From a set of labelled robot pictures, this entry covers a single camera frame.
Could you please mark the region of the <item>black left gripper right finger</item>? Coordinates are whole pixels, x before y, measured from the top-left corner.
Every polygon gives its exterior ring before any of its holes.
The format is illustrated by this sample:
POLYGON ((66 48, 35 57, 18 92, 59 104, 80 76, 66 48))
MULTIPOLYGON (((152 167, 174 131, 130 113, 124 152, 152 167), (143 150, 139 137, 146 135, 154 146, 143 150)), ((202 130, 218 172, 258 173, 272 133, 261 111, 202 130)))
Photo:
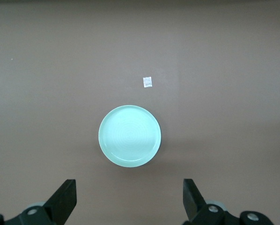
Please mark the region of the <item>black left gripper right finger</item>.
POLYGON ((183 205, 189 221, 192 221, 206 205, 206 201, 193 179, 183 181, 183 205))

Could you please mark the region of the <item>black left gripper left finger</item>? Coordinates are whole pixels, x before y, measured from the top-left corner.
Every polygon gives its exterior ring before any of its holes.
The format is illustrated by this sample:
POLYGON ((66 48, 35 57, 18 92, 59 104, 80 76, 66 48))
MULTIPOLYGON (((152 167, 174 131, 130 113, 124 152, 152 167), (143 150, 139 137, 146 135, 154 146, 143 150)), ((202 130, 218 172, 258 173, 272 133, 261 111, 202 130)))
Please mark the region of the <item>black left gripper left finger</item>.
POLYGON ((76 204, 76 180, 66 180, 45 203, 45 211, 55 225, 65 225, 76 204))

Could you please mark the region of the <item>light green round plate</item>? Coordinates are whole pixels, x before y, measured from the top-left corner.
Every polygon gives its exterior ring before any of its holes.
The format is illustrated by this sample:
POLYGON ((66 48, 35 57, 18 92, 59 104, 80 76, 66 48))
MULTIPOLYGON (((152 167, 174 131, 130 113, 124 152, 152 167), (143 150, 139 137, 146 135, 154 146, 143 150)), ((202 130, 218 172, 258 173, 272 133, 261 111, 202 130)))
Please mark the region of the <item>light green round plate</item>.
POLYGON ((145 165, 155 157, 161 141, 157 119, 148 110, 136 105, 123 105, 111 110, 98 130, 103 154, 121 167, 145 165))

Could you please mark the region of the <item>brown table cloth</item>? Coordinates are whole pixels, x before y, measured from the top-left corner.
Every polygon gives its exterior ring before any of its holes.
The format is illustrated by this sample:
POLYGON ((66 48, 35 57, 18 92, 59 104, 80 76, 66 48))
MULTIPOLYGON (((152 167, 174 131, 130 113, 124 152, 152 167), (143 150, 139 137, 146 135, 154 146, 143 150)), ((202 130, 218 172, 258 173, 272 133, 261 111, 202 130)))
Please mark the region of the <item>brown table cloth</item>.
POLYGON ((66 225, 181 225, 185 178, 280 225, 280 0, 0 1, 0 214, 75 179, 66 225), (161 127, 141 167, 98 143, 121 105, 161 127))

